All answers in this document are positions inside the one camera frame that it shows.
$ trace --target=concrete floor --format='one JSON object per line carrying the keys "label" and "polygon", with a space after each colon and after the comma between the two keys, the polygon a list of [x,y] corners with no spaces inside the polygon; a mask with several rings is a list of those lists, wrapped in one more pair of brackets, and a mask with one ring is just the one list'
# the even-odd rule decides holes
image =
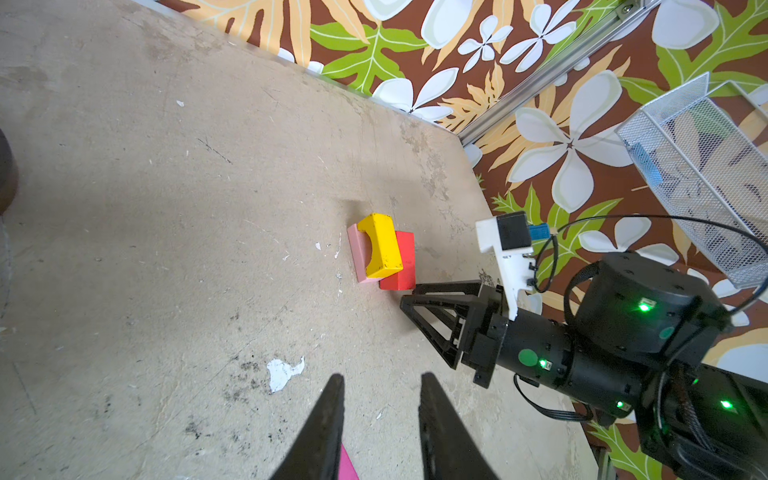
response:
{"label": "concrete floor", "polygon": [[[425,371],[502,478],[596,476],[578,425],[507,371],[474,386],[356,284],[344,231],[371,211],[415,232],[419,280],[495,276],[449,132],[130,0],[1,3],[0,128],[0,478],[269,478],[333,372],[360,477],[420,478]],[[266,364],[301,357],[270,394]]]}

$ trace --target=pink block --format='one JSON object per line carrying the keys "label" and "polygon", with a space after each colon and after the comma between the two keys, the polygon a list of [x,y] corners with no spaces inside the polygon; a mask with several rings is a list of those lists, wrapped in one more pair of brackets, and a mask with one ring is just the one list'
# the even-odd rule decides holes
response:
{"label": "pink block", "polygon": [[373,283],[381,280],[380,278],[368,278],[366,267],[371,261],[371,239],[367,233],[357,230],[357,223],[353,223],[346,229],[346,235],[349,238],[349,246],[352,248],[352,261],[355,264],[355,273],[357,273],[357,283]]}
{"label": "pink block", "polygon": [[349,455],[346,454],[344,445],[341,445],[341,460],[339,462],[339,480],[360,480],[355,472],[355,467],[352,466],[352,460],[349,459]]}

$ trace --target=white paint spot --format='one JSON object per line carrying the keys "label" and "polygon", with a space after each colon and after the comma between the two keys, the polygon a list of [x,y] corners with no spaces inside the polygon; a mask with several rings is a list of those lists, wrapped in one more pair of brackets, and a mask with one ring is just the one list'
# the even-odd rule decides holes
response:
{"label": "white paint spot", "polygon": [[304,357],[301,357],[301,362],[296,366],[288,365],[280,359],[272,359],[267,363],[266,369],[270,371],[270,390],[272,393],[279,392],[285,388],[290,377],[304,371]]}

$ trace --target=wooden block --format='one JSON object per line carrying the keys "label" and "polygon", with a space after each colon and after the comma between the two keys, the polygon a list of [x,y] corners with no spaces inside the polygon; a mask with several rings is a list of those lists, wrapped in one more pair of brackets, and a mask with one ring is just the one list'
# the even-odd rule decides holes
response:
{"label": "wooden block", "polygon": [[416,248],[413,233],[396,232],[402,270],[379,282],[382,290],[413,290],[416,286]]}
{"label": "wooden block", "polygon": [[371,260],[371,240],[368,235],[357,230],[357,223],[353,223],[346,229],[349,238],[349,247],[352,249],[352,262],[355,264],[357,283],[378,282],[378,278],[368,278],[366,265]]}
{"label": "wooden block", "polygon": [[355,467],[352,465],[352,460],[346,453],[344,444],[341,445],[341,458],[339,459],[339,480],[360,480],[357,472],[355,472]]}
{"label": "wooden block", "polygon": [[370,214],[357,224],[357,230],[367,233],[371,239],[371,262],[366,267],[368,278],[382,279],[402,270],[392,217]]}

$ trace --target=metal basket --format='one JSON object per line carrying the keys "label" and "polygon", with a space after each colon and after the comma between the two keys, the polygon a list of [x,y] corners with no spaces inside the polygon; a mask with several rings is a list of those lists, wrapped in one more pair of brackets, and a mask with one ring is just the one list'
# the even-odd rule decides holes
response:
{"label": "metal basket", "polygon": [[[765,117],[739,85],[728,83]],[[696,77],[640,108],[616,132],[670,215],[733,225],[768,241],[768,161],[708,98],[708,88],[708,73]],[[736,288],[768,276],[768,254],[752,240],[703,223],[677,223]]]}

